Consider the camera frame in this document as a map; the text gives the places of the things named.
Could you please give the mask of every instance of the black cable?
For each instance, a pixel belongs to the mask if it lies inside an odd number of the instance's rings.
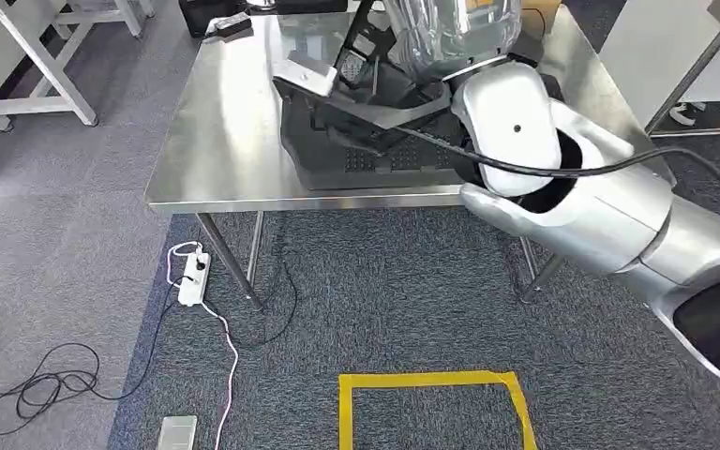
[[[283,327],[278,331],[274,336],[270,337],[269,339],[262,340],[260,342],[255,342],[252,344],[245,344],[236,337],[233,333],[230,333],[231,341],[233,342],[233,345],[236,346],[236,348],[240,350],[258,350],[261,347],[265,346],[266,344],[270,344],[276,340],[278,340],[279,337],[283,336],[286,331],[288,331],[289,325],[291,325],[291,322],[293,320],[294,313],[296,313],[296,308],[299,305],[299,291],[296,290],[296,285],[293,284],[293,278],[291,277],[291,272],[288,269],[288,264],[283,261],[283,271],[286,274],[286,279],[288,279],[289,284],[291,285],[291,289],[293,289],[293,307],[291,308],[291,312],[288,315],[288,319],[286,319],[285,324]],[[211,308],[218,316],[220,316],[222,319],[225,319],[227,321],[227,318],[222,315],[216,306],[209,300],[203,300],[203,303],[205,303],[209,308]]]
[[[414,129],[409,129],[405,127],[396,127],[396,129],[412,136],[421,138],[428,143],[433,143],[441,148],[444,148],[445,150],[448,150],[449,152],[470,159],[471,161],[478,164],[484,164],[486,166],[492,167],[493,169],[498,169],[500,171],[509,173],[516,173],[519,175],[541,176],[546,178],[582,178],[586,176],[597,176],[605,175],[607,173],[614,173],[616,171],[621,171],[622,169],[626,169],[630,166],[640,164],[653,158],[660,158],[668,155],[679,155],[695,161],[697,164],[707,169],[708,172],[715,176],[716,179],[720,182],[720,169],[716,167],[715,164],[687,148],[677,146],[657,148],[655,150],[640,153],[632,157],[627,157],[626,159],[607,166],[596,167],[593,169],[540,169],[536,167],[520,166],[517,164],[501,161],[499,159],[485,157],[484,155],[470,152],[468,150],[465,150],[464,148],[457,147],[420,131],[415,131]]]
[[[539,18],[542,20],[542,36],[539,38],[542,39],[545,37],[545,35],[548,33],[548,22],[545,20],[545,15],[537,9],[536,7],[525,7],[523,9],[524,11],[536,11],[537,14],[539,14]]]
[[[174,283],[177,284],[184,278],[188,277],[181,276]],[[163,305],[165,306],[165,308],[161,312],[161,316],[158,318],[156,332],[153,335],[153,342],[150,346],[150,354],[147,356],[147,362],[144,365],[144,371],[142,372],[142,376],[140,377],[136,385],[134,385],[134,387],[132,387],[127,393],[118,397],[110,397],[99,393],[95,389],[96,385],[98,384],[98,373],[100,372],[100,357],[98,356],[98,353],[92,347],[86,344],[81,344],[79,342],[66,342],[64,344],[57,345],[56,347],[53,347],[45,353],[45,356],[42,357],[39,364],[37,365],[37,368],[35,368],[35,371],[29,378],[22,382],[19,382],[6,392],[0,392],[0,401],[12,396],[18,396],[15,400],[15,413],[19,418],[23,420],[22,424],[13,429],[10,429],[8,431],[0,431],[0,436],[7,436],[8,434],[19,431],[20,429],[32,423],[32,421],[34,421],[36,418],[46,413],[53,405],[61,403],[65,400],[70,400],[71,398],[78,397],[86,392],[90,392],[98,398],[109,401],[121,400],[123,398],[127,398],[133,395],[137,391],[137,389],[139,389],[139,387],[144,383],[144,380],[147,377],[150,363],[153,361],[153,353],[156,351],[158,331],[161,329],[161,324],[163,323],[164,317],[167,315],[167,312],[169,312],[170,309],[172,309],[175,305],[175,303],[170,303],[169,305],[167,305],[167,301],[170,299],[170,293],[173,291],[173,287],[174,285],[171,285],[170,288],[167,290],[167,293],[164,295]],[[95,357],[95,370],[90,372],[87,370],[73,369],[60,370],[57,372],[39,373],[42,369],[43,364],[45,364],[46,360],[48,360],[51,354],[65,347],[80,347],[89,351],[93,355],[93,357]],[[27,395],[30,394],[33,387],[41,385],[45,382],[55,383],[55,386],[53,387],[51,393],[43,401],[36,402],[27,398]],[[63,392],[63,389],[67,389],[67,391],[69,391],[71,394],[64,395],[65,393]],[[32,412],[26,412],[26,408],[36,409]]]

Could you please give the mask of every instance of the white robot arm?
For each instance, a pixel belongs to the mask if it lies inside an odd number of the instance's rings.
[[[646,166],[623,164],[634,155],[628,142],[549,98],[533,68],[501,58],[519,34],[519,0],[470,4],[385,0],[402,66],[416,80],[450,82],[451,111],[483,163],[483,182],[461,190],[465,206],[619,280],[720,377],[720,216],[675,195]],[[675,151],[720,179],[707,161]],[[596,176],[579,171],[618,163]],[[557,176],[531,176],[513,164]]]

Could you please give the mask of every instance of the tangled cable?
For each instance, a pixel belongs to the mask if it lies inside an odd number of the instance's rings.
[[[22,420],[22,423],[15,428],[8,429],[6,431],[0,431],[0,436],[7,436],[8,434],[15,433],[29,424],[35,419],[46,413],[53,405],[61,403],[72,398],[76,398],[81,394],[90,392],[94,396],[109,400],[116,401],[131,396],[139,389],[144,383],[144,379],[147,377],[147,370],[150,368],[150,363],[153,361],[153,353],[156,351],[156,340],[158,339],[158,331],[161,329],[161,324],[164,321],[164,317],[167,312],[173,308],[175,303],[167,305],[167,301],[170,298],[170,292],[173,290],[174,285],[171,285],[164,295],[164,310],[161,312],[161,316],[158,318],[156,325],[156,332],[153,335],[153,342],[150,348],[150,354],[147,356],[147,362],[144,365],[144,371],[139,381],[132,387],[128,392],[122,396],[112,397],[105,394],[101,394],[96,389],[98,385],[98,374],[100,372],[100,356],[92,347],[81,344],[80,342],[66,342],[64,344],[57,345],[45,353],[42,357],[35,371],[24,381],[19,382],[15,386],[11,387],[5,392],[0,392],[0,403],[7,398],[15,397],[15,413]],[[75,347],[84,349],[92,354],[95,358],[95,369],[93,371],[83,369],[73,370],[59,370],[43,372],[43,366],[51,355],[60,349],[67,347]],[[38,386],[46,385],[47,383],[54,383],[51,392],[41,401],[33,400],[30,397],[33,392],[38,390]]]

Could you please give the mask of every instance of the white cable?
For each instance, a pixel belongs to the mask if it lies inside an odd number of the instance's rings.
[[[186,246],[196,246],[197,248],[194,250],[195,253],[200,254],[203,252],[203,244],[197,242],[197,241],[189,241],[184,242],[181,244],[177,244],[175,246],[170,247],[169,250],[167,250],[167,284],[172,284],[176,288],[180,288],[181,285],[178,283],[173,282],[173,279],[171,278],[170,272],[173,270],[173,255],[175,256],[188,256],[191,253],[179,253],[178,250],[180,248],[186,247]]]
[[[226,321],[224,317],[212,311],[211,308],[205,305],[205,303],[201,303],[201,305],[206,311],[208,311],[208,314],[211,314],[221,320],[222,324],[225,325],[225,337],[228,339],[228,345],[231,347],[231,350],[233,350],[233,355],[235,356],[233,359],[233,366],[231,367],[231,374],[228,376],[228,405],[225,407],[225,413],[222,414],[222,420],[219,421],[219,428],[217,428],[217,443],[214,444],[214,450],[219,450],[219,441],[222,438],[222,427],[225,426],[225,420],[228,418],[228,413],[231,410],[231,403],[233,403],[233,374],[235,373],[235,367],[238,364],[238,352],[231,341],[231,332],[228,330],[228,321]]]

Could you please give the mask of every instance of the metal frame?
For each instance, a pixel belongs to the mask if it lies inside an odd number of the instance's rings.
[[[529,267],[529,275],[531,276],[531,284],[526,288],[520,299],[521,303],[529,305],[533,298],[542,291],[543,286],[548,284],[550,278],[564,265],[564,258],[558,255],[552,255],[547,260],[545,266],[537,272],[537,262],[534,257],[532,241],[525,237],[520,237],[520,245],[523,248],[523,254],[526,257],[526,265]]]
[[[65,73],[65,66],[95,23],[125,22],[134,37],[142,33],[142,27],[128,0],[115,0],[115,3],[118,9],[111,11],[93,13],[74,11],[56,14],[52,22],[53,29],[60,38],[67,41],[56,58],[48,53],[39,38],[35,36],[36,33],[26,28],[14,17],[14,14],[9,12],[9,7],[0,6],[1,24],[43,75],[43,79],[29,97],[0,100],[0,131],[11,130],[9,114],[73,112],[87,126],[93,127],[98,124],[98,117]],[[140,4],[147,17],[155,14],[150,0],[141,0]],[[71,24],[78,25],[75,31],[71,31],[68,27]],[[52,87],[58,95],[46,97]]]
[[[214,249],[219,259],[225,264],[225,267],[230,270],[233,279],[238,282],[241,290],[244,292],[245,298],[252,302],[255,309],[263,311],[263,303],[258,299],[254,288],[255,269],[258,266],[258,250],[261,248],[261,237],[263,236],[263,211],[259,211],[255,219],[255,231],[252,234],[252,247],[249,252],[249,265],[247,266],[246,276],[244,275],[241,265],[239,265],[228,244],[225,242],[225,238],[222,237],[222,233],[219,232],[219,228],[217,228],[217,224],[214,223],[211,215],[208,213],[197,213],[196,216],[205,234],[208,235],[211,243],[214,244]]]
[[[708,12],[711,13],[714,18],[720,22],[720,0],[713,0],[711,5],[708,7]],[[653,138],[681,138],[681,137],[693,137],[693,136],[720,136],[720,127],[717,128],[698,128],[698,129],[684,129],[679,131],[656,131],[658,125],[667,118],[669,110],[677,104],[689,87],[697,80],[703,70],[711,63],[713,58],[720,51],[720,31],[713,38],[711,44],[705,51],[699,56],[696,63],[691,66],[688,73],[681,80],[678,86],[669,94],[669,98],[655,116],[652,118],[650,123],[647,125],[645,130],[647,134]]]
[[[702,71],[705,70],[705,68],[711,63],[711,61],[714,59],[716,54],[719,53],[719,51],[720,31],[716,34],[716,36],[713,38],[705,51],[702,52],[694,65],[691,66],[691,68],[688,70],[682,80],[678,83],[677,87],[675,87],[675,89],[669,94],[669,97],[666,101],[664,101],[664,104],[661,105],[661,108],[659,108],[655,115],[652,117],[650,123],[648,123],[647,126],[644,128],[648,136],[653,137],[655,129],[658,128],[658,126],[661,125],[664,119],[667,118],[667,115],[669,115],[669,111],[681,100],[683,94],[685,94],[686,91],[688,91],[688,88],[691,87],[692,84],[694,84],[697,78],[699,78],[699,75],[702,73]],[[670,135],[675,134],[676,133],[671,131],[662,132],[660,137],[669,137]]]

